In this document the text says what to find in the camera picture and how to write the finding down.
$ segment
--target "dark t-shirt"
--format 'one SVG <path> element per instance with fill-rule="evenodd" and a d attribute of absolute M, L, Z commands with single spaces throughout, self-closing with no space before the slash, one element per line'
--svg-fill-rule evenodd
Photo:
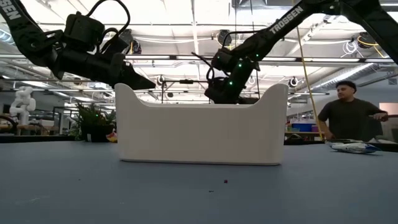
<path fill-rule="evenodd" d="M 351 102 L 329 102 L 318 115 L 320 121 L 329 119 L 329 130 L 337 139 L 369 141 L 382 134 L 381 124 L 370 115 L 385 113 L 372 103 L 355 99 Z"/>

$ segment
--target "blue bin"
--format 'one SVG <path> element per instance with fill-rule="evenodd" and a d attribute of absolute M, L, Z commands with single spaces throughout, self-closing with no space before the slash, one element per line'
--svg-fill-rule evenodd
<path fill-rule="evenodd" d="M 300 130 L 300 132 L 312 132 L 314 124 L 292 124 L 292 128 Z"/>

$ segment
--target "blue table surface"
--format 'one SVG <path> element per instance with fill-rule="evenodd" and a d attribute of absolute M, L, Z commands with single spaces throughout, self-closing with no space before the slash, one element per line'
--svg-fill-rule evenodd
<path fill-rule="evenodd" d="M 398 154 L 285 147 L 281 166 L 121 162 L 116 144 L 0 144 L 0 223 L 398 223 Z"/>

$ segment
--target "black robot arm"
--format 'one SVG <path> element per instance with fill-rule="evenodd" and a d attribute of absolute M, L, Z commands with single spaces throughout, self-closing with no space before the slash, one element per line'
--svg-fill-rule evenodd
<path fill-rule="evenodd" d="M 99 0 L 95 7 L 104 1 Z M 129 18 L 125 5 L 115 1 L 123 6 Z M 0 14 L 19 51 L 33 64 L 48 67 L 59 79 L 69 72 L 112 87 L 125 83 L 133 90 L 155 88 L 155 83 L 140 76 L 124 61 L 125 55 L 121 52 L 128 44 L 118 38 L 122 30 L 105 29 L 99 21 L 77 12 L 68 16 L 65 31 L 44 32 L 20 0 L 0 1 Z M 100 43 L 108 32 L 116 34 L 100 50 Z M 88 53 L 95 48 L 97 53 Z"/>
<path fill-rule="evenodd" d="M 398 63 L 398 24 L 381 8 L 378 0 L 303 0 L 270 27 L 260 30 L 233 50 L 219 49 L 211 65 L 229 77 L 209 85 L 205 95 L 215 103 L 238 103 L 239 95 L 253 70 L 286 34 L 314 13 L 343 15 L 361 25 Z"/>

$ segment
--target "man's arm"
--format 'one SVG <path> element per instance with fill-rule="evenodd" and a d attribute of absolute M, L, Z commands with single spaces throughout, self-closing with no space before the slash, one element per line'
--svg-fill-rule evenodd
<path fill-rule="evenodd" d="M 326 125 L 326 121 L 330 117 L 330 110 L 331 110 L 331 105 L 330 103 L 327 103 L 323 109 L 321 110 L 321 113 L 318 115 L 318 120 L 319 120 L 319 128 L 323 133 L 325 133 L 326 139 L 332 139 L 333 138 L 333 133 L 329 130 L 329 127 Z"/>
<path fill-rule="evenodd" d="M 387 121 L 388 120 L 388 113 L 387 111 L 380 110 L 377 106 L 373 105 L 370 102 L 367 102 L 367 112 L 370 116 L 373 116 L 374 119 L 378 121 Z"/>

